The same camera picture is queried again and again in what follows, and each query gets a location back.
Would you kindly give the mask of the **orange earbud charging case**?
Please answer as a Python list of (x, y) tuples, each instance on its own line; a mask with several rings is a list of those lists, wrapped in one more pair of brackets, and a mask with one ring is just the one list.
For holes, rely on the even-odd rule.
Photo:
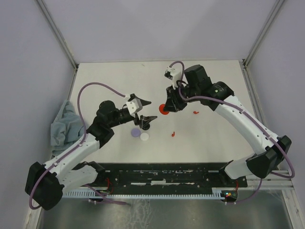
[(169, 112), (168, 112), (168, 111), (165, 111), (164, 108), (165, 108), (165, 104), (161, 104), (161, 105), (159, 106), (159, 112), (160, 112), (161, 114), (163, 114), (163, 115), (168, 115)]

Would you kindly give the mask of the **purple earbud charging case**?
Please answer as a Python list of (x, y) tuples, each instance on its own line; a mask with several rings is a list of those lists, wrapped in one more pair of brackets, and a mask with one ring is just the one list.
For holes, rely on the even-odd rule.
[(139, 136), (141, 135), (141, 130), (138, 129), (138, 128), (133, 128), (133, 129), (131, 130), (131, 135), (132, 135), (133, 137), (139, 137)]

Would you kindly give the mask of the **white earbud charging case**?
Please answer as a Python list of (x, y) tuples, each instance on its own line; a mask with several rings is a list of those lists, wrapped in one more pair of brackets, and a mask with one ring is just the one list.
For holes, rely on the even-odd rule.
[(150, 138), (150, 136), (149, 136), (148, 133), (141, 133), (141, 134), (140, 134), (140, 139), (141, 139), (142, 141), (147, 141), (147, 140), (149, 140), (149, 138)]

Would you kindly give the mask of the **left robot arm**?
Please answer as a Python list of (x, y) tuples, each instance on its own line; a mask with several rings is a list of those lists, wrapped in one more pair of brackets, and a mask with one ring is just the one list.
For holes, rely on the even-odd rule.
[(28, 172), (25, 192), (29, 195), (29, 206), (50, 210), (61, 200), (63, 194), (93, 183), (101, 186), (105, 182), (104, 168), (95, 162), (83, 163), (82, 160), (101, 149), (114, 136), (113, 127), (133, 122), (143, 130), (150, 128), (156, 116), (138, 115), (150, 101), (134, 94), (128, 97), (122, 109), (107, 100), (99, 105), (96, 116), (84, 135), (59, 156), (41, 164), (33, 163)]

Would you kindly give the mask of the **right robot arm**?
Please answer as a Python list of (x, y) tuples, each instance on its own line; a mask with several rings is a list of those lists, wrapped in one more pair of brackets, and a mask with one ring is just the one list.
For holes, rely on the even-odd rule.
[(223, 186), (229, 187), (236, 179), (248, 175), (264, 179), (287, 159), (291, 139), (286, 135), (279, 137), (264, 126), (247, 111), (227, 84), (213, 83), (203, 66), (197, 64), (179, 71), (171, 64), (164, 76), (172, 82), (166, 88), (165, 112), (176, 113), (188, 103), (200, 102), (226, 119), (251, 146), (251, 155), (231, 160), (221, 169), (219, 182)]

